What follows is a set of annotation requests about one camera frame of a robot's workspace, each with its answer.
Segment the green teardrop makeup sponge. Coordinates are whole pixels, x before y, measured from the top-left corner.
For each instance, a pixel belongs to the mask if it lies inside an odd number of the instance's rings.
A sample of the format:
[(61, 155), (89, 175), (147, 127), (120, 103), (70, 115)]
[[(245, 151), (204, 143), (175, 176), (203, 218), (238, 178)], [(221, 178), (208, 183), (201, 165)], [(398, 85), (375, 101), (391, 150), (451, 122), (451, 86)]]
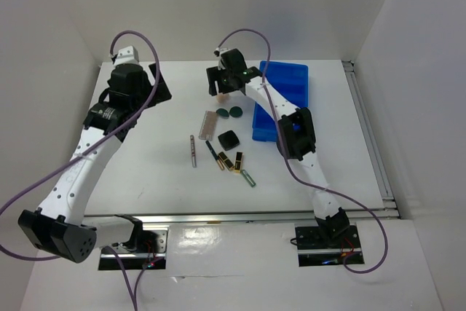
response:
[(219, 108), (216, 110), (216, 114), (223, 118), (223, 119), (228, 119), (229, 118), (229, 112), (226, 109)]

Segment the black square compact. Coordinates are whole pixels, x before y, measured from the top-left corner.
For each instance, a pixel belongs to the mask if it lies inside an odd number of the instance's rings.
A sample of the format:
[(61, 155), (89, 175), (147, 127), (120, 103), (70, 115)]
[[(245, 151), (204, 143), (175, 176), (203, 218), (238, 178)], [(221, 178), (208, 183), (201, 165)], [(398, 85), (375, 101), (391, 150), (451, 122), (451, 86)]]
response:
[(228, 130), (218, 136), (218, 142), (224, 151), (229, 151), (240, 145), (240, 140), (233, 130)]

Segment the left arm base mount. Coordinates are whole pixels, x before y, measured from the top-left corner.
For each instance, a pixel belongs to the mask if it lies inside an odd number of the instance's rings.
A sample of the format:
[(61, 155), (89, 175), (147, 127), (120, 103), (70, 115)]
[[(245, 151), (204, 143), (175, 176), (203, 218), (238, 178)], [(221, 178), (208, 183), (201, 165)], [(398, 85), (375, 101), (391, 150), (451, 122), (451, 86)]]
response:
[(98, 263), (99, 271), (120, 270), (114, 251), (121, 259), (123, 267), (130, 271), (163, 270), (167, 263), (168, 226), (148, 225), (144, 236), (136, 248), (129, 249), (123, 243), (112, 243), (110, 248), (101, 248)]

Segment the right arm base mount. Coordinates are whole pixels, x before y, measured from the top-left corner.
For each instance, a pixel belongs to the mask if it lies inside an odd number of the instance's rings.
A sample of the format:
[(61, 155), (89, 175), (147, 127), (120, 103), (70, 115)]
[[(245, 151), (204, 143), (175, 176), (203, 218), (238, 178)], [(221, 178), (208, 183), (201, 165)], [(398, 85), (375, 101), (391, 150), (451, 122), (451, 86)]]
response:
[(297, 249), (300, 267), (336, 266), (347, 264), (364, 264), (358, 229), (351, 225), (339, 238), (326, 241), (318, 227), (296, 227), (295, 237), (290, 244)]

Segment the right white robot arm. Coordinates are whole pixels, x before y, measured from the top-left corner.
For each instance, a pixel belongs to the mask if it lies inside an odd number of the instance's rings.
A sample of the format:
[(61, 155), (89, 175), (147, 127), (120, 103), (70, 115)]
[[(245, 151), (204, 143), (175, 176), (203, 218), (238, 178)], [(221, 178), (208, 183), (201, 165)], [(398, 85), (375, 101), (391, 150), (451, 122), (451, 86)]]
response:
[(264, 72), (248, 67), (238, 49), (216, 48), (218, 64), (207, 69), (209, 93), (217, 95), (240, 91), (273, 118), (277, 147), (296, 180), (311, 187), (310, 198), (318, 226), (317, 237), (326, 247), (335, 246), (350, 227), (345, 210), (336, 195), (329, 192), (316, 153), (312, 114), (299, 108), (276, 90)]

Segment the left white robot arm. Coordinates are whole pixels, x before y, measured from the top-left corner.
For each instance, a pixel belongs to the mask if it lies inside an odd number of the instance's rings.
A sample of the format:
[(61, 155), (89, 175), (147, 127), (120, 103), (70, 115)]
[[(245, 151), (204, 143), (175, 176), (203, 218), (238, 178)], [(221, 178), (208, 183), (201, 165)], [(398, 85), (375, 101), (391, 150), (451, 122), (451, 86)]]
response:
[(152, 236), (143, 229), (141, 220), (127, 214), (84, 221), (90, 196), (108, 162), (135, 127), (139, 109), (172, 97), (157, 63), (147, 69), (138, 63), (119, 64), (107, 84), (83, 121), (72, 166), (62, 172), (36, 210), (24, 210), (18, 219), (33, 246), (74, 263), (83, 262), (93, 249), (107, 245), (137, 251)]

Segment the beige makeup sponge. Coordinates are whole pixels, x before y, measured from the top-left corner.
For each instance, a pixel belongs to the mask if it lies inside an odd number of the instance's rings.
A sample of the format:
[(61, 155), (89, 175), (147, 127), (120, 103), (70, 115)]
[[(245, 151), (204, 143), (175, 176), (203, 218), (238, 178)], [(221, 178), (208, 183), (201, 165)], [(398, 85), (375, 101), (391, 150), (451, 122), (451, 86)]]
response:
[(224, 95), (224, 94), (218, 94), (216, 96), (216, 100), (219, 102), (219, 103), (224, 103), (227, 99), (228, 99), (228, 95)]

